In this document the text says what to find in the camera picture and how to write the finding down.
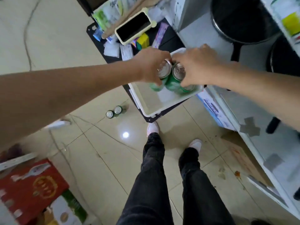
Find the jeans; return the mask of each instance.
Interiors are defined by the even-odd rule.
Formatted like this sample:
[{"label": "jeans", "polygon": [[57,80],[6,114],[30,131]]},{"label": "jeans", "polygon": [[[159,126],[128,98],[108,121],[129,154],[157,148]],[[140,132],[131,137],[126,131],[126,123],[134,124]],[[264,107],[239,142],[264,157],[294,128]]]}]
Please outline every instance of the jeans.
[{"label": "jeans", "polygon": [[[164,145],[152,133],[143,150],[138,174],[117,225],[174,224],[166,176],[163,170]],[[183,183],[183,224],[235,224],[207,175],[200,170],[198,151],[185,149],[179,159]]]}]

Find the tile floor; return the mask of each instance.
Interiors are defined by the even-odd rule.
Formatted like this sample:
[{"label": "tile floor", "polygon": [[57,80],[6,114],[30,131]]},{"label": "tile floor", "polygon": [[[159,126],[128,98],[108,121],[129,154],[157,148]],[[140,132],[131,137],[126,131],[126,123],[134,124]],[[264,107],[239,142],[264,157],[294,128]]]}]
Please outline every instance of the tile floor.
[{"label": "tile floor", "polygon": [[[28,71],[23,28],[36,1],[0,1],[0,74]],[[76,0],[42,0],[28,30],[33,70],[104,64],[85,32],[90,23],[92,20]],[[120,104],[128,111],[118,118],[106,119],[105,111]],[[45,130],[27,137],[22,144],[53,161],[79,201],[100,219],[96,224],[115,224],[140,170],[147,123],[122,87],[95,98],[68,118],[71,126],[53,131],[63,154],[58,153]],[[239,224],[251,218],[273,224],[300,224],[247,180],[220,140],[227,130],[216,125],[197,98],[190,98],[160,118],[158,124],[166,147],[164,169],[176,225],[182,224],[183,216],[178,158],[195,138],[203,140],[201,168]],[[123,136],[125,132],[129,134],[127,138]],[[234,176],[236,170],[242,174],[240,179]]]}]

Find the white shoe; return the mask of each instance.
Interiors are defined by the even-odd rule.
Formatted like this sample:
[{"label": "white shoe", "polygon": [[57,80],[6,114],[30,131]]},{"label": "white shoe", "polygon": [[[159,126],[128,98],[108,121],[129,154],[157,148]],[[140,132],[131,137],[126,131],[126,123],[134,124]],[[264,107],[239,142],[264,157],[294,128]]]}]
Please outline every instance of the white shoe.
[{"label": "white shoe", "polygon": [[189,144],[189,147],[196,149],[196,150],[198,151],[198,153],[200,153],[201,145],[202,145],[202,140],[194,139],[194,140]]},{"label": "white shoe", "polygon": [[159,133],[159,128],[156,121],[148,124],[147,136],[149,136],[151,133]]}]

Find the white tray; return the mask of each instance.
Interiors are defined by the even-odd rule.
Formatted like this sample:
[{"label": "white tray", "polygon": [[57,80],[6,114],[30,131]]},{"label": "white tray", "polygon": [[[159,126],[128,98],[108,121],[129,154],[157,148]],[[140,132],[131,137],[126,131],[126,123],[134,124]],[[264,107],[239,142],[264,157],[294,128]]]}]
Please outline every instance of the white tray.
[{"label": "white tray", "polygon": [[[180,48],[171,53],[183,53],[185,48]],[[163,90],[156,92],[149,87],[149,83],[134,82],[129,83],[131,94],[137,106],[141,108],[141,111],[145,117],[153,117],[155,114],[162,112],[163,110],[180,103],[193,95],[203,90],[202,85],[197,85],[197,89],[183,95],[177,95],[174,92],[167,90],[165,87]]]}]

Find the hand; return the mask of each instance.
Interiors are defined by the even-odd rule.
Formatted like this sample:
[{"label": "hand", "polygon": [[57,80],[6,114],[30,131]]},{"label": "hand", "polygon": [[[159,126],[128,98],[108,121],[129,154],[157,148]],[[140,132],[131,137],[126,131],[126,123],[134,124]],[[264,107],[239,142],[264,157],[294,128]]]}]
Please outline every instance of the hand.
[{"label": "hand", "polygon": [[131,61],[139,68],[140,81],[161,85],[162,82],[158,77],[158,69],[165,59],[171,60],[169,52],[148,47],[142,49]]},{"label": "hand", "polygon": [[213,84],[218,77],[218,67],[222,63],[218,55],[207,44],[200,48],[187,49],[185,53],[177,53],[172,56],[173,61],[180,62],[185,68],[185,78],[181,82],[182,87],[191,84]]}]

